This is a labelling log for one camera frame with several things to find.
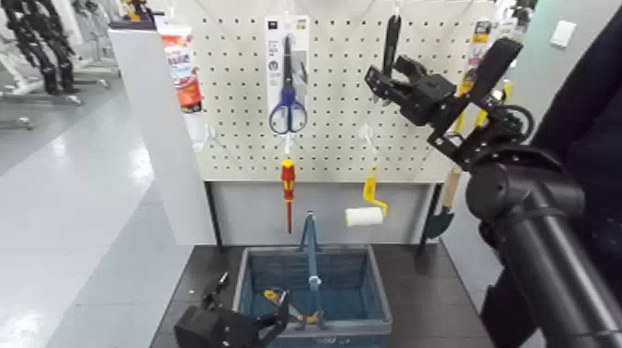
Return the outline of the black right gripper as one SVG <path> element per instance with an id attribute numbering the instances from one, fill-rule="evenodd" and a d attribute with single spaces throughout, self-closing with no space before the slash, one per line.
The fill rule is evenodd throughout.
<path id="1" fill-rule="evenodd" d="M 398 81 L 370 66 L 365 82 L 379 99 L 399 106 L 401 114 L 417 126 L 430 123 L 443 103 L 454 97 L 456 85 L 440 74 L 428 75 L 427 68 L 407 55 L 399 55 L 393 68 L 409 81 Z"/>

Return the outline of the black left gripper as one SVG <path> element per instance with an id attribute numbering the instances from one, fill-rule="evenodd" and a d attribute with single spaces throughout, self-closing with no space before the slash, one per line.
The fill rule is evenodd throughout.
<path id="1" fill-rule="evenodd" d="M 259 341 L 274 341 L 288 326 L 290 293 L 264 292 L 275 311 L 254 321 L 224 306 L 221 293 L 230 284 L 230 273 L 224 272 L 211 281 L 202 295 L 202 308 L 191 305 L 174 325 L 176 342 L 181 348 L 256 347 Z"/>

